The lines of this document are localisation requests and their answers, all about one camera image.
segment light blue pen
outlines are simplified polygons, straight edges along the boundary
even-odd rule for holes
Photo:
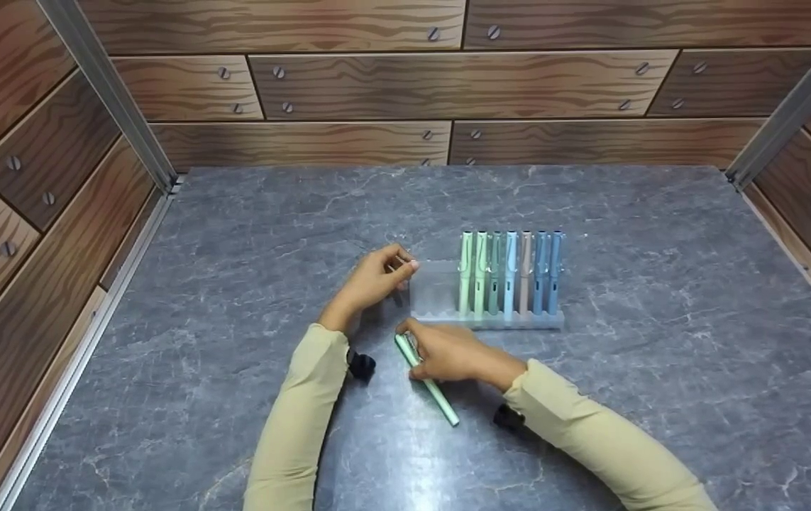
[[[560,271],[562,269],[562,261],[560,255],[560,243],[566,237],[561,231],[553,231],[551,237],[551,267],[548,272],[548,297],[547,297],[547,313],[557,314],[558,305],[558,291],[560,291]]]
[[[512,308],[515,303],[516,287],[516,259],[519,255],[519,234],[515,231],[506,233],[506,264],[504,265],[503,279],[503,317],[509,321],[512,319]]]
[[[547,287],[550,245],[547,232],[538,231],[538,235],[534,237],[534,298],[531,301],[531,313],[535,316],[541,316],[544,312],[544,289]]]

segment sage green pen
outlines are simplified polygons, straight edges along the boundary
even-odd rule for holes
[[[415,354],[414,348],[412,348],[412,343],[409,342],[408,337],[404,334],[396,334],[395,337],[396,346],[399,347],[399,351],[402,352],[402,355],[405,356],[405,360],[408,361],[408,365],[411,368],[414,368],[418,365],[418,355]],[[456,411],[453,410],[453,405],[450,405],[450,402],[446,399],[445,395],[443,395],[443,391],[437,386],[437,382],[433,380],[422,380],[424,381],[424,386],[426,386],[428,391],[431,391],[432,397],[434,397],[434,401],[437,401],[438,407],[446,415],[446,420],[450,422],[450,426],[457,426],[459,424],[459,415],[456,414]]]
[[[487,231],[480,231],[474,241],[474,314],[484,313],[487,294]]]
[[[471,291],[471,248],[474,246],[474,233],[463,233],[463,250],[459,258],[459,315],[468,313],[468,297]]]

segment screw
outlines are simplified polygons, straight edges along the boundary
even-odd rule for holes
[[[12,256],[15,255],[15,253],[17,253],[17,247],[15,246],[15,243],[11,243],[10,241],[2,243],[1,253],[3,256],[6,256],[6,258],[12,258]]]
[[[7,159],[7,166],[11,170],[20,170],[20,158],[17,158],[17,156],[9,156],[9,159]]]

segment beige shirt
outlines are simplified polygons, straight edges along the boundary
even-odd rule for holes
[[[266,419],[244,511],[311,511],[317,460],[346,380],[348,340],[312,324]],[[631,511],[716,511],[698,479],[644,431],[531,359],[504,395],[525,426],[600,478]]]

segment gray marble surface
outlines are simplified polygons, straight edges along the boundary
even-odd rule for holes
[[[811,509],[811,287],[709,168],[199,169],[169,210],[18,510],[240,509],[286,363],[357,257],[455,258],[463,229],[568,233],[563,333],[485,333],[537,357],[687,463],[722,509]],[[319,510],[606,510],[573,460],[445,385],[451,428],[405,378],[392,326],[349,382]]]

